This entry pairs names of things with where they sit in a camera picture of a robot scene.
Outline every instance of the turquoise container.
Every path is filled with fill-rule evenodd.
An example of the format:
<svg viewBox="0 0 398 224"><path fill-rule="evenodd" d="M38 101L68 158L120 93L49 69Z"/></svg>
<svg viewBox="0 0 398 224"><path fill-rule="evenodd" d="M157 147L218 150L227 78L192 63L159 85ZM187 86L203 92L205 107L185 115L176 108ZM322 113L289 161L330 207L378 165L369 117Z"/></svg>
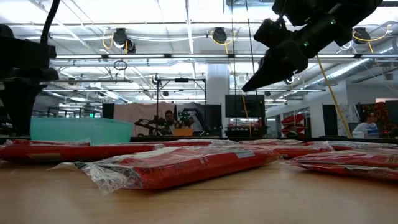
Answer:
<svg viewBox="0 0 398 224"><path fill-rule="evenodd" d="M105 118L32 118L30 137L36 141L81 141L91 145L130 142L133 124Z"/></svg>

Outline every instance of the ceiling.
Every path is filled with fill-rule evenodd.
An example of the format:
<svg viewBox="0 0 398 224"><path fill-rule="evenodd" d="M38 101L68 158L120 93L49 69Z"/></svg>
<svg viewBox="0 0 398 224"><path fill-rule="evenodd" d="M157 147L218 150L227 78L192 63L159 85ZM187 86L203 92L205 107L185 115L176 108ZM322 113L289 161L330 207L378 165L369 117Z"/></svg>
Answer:
<svg viewBox="0 0 398 224"><path fill-rule="evenodd" d="M124 52L116 47L107 49L105 45L111 44L111 35L116 28L124 27L127 34L134 41L137 47L137 54L263 54L267 47L254 39L250 40L262 20L265 18L276 19L277 15L272 12L272 4L249 1L251 4L246 7L236 4L231 13L231 7L225 6L224 0L62 0L59 6L56 20L50 28L49 44L56 46L58 55L93 55L93 54L123 54ZM30 39L38 42L42 32L43 23L47 17L52 1L34 0L2 0L0 2L0 22L9 25L14 35L20 39ZM398 33L398 8L379 7L372 15L362 21L358 26L365 27L372 38L388 34L385 38L372 42L374 47L385 41L394 38ZM235 41L227 46L215 44L208 36L215 27L224 27L229 40L232 40L235 31ZM288 29L300 29L287 24ZM339 52L353 53L370 52L368 45L356 45L342 49L335 43L325 47L321 54L335 54ZM254 61L254 69L257 70L257 60ZM52 83L48 89L51 90L86 90L88 88L114 89L110 94L99 95L95 92L67 93L58 92L52 96L68 101L71 97L78 97L92 102L117 101L128 102L154 102L154 92L143 92L139 90L151 89L152 77L157 74L160 78L206 78L207 65L209 63L229 64L231 70L231 89L236 86L241 88L248 77L253 74L253 62L251 58L237 61L232 60L216 62L213 60L129 60L130 66L124 71L117 72L113 69L113 60L87 61L87 60L56 60L53 66L59 71L60 78L67 80L109 80L118 79L116 83ZM324 60L323 66L326 70L335 67L340 63L349 61ZM305 85L320 74L317 63L311 63L306 71L295 76L292 85L284 82L276 83L267 88L292 88ZM357 74L357 78L350 78L350 81L357 80L369 72ZM190 89L195 91L175 92L170 91L169 96L161 96L161 99L180 99L200 101L204 97L201 83L174 83L170 82L164 87L167 89ZM117 92L116 90L134 90L134 92ZM269 98L277 98L280 93L275 93Z"/></svg>

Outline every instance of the table surface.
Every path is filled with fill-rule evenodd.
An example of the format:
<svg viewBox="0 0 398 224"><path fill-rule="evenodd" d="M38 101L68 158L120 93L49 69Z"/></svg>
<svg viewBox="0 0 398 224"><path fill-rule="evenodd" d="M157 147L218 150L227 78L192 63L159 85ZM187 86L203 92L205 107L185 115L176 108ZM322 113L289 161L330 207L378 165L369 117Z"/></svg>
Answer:
<svg viewBox="0 0 398 224"><path fill-rule="evenodd" d="M397 223L398 184L269 164L162 191L0 164L0 223Z"/></svg>

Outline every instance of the white column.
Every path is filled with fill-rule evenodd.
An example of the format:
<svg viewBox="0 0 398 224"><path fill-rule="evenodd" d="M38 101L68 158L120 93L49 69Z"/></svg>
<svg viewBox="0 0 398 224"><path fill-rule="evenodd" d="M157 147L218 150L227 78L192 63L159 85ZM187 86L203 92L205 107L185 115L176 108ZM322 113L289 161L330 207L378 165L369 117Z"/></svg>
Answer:
<svg viewBox="0 0 398 224"><path fill-rule="evenodd" d="M228 125L228 118L225 117L225 95L229 94L229 69L228 64L207 65L207 103L221 104L221 119L224 131Z"/></svg>

